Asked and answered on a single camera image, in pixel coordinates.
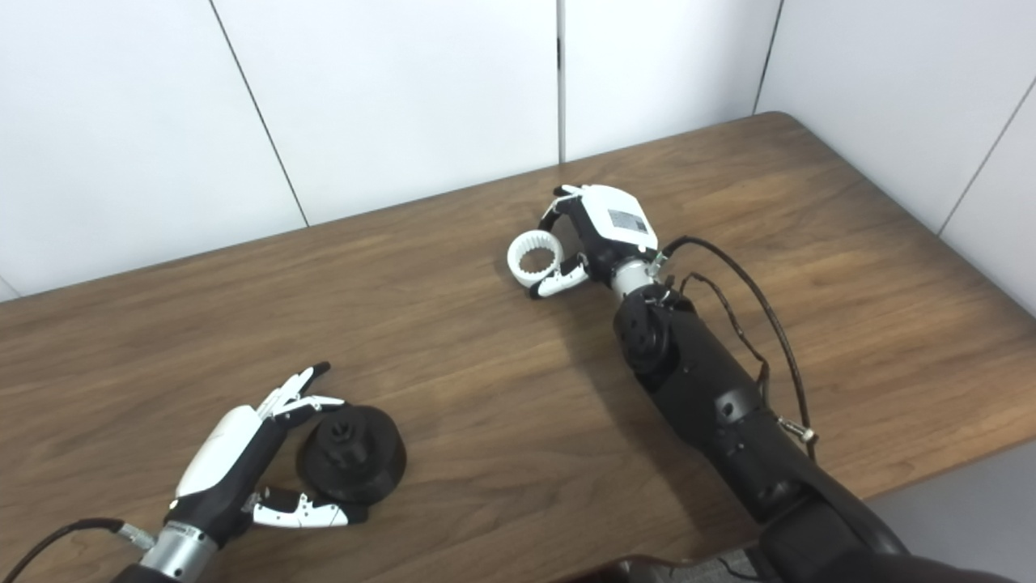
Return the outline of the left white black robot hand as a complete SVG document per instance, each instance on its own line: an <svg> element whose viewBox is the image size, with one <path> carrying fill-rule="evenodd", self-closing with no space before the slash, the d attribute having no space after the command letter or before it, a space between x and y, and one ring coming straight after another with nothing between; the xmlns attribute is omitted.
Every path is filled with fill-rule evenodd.
<svg viewBox="0 0 1036 583"><path fill-rule="evenodd" d="M365 523L365 506L258 484L291 429L347 407L343 399L308 393L329 368L312 365L274 388L260 406L229 410L193 457L164 521L202 532L219 549L252 524L320 529Z"/></svg>

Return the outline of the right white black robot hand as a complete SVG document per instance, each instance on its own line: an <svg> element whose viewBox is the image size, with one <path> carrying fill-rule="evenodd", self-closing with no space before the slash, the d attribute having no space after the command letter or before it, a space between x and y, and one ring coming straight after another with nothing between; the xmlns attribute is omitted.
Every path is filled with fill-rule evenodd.
<svg viewBox="0 0 1036 583"><path fill-rule="evenodd" d="M558 218L569 218L580 251L565 255L552 229ZM607 185L562 185L544 211L534 242L554 252L556 262L533 275L529 296L539 300L555 296L584 282L598 282L624 301L636 289L655 283L650 265L659 250L657 233L633 195Z"/></svg>

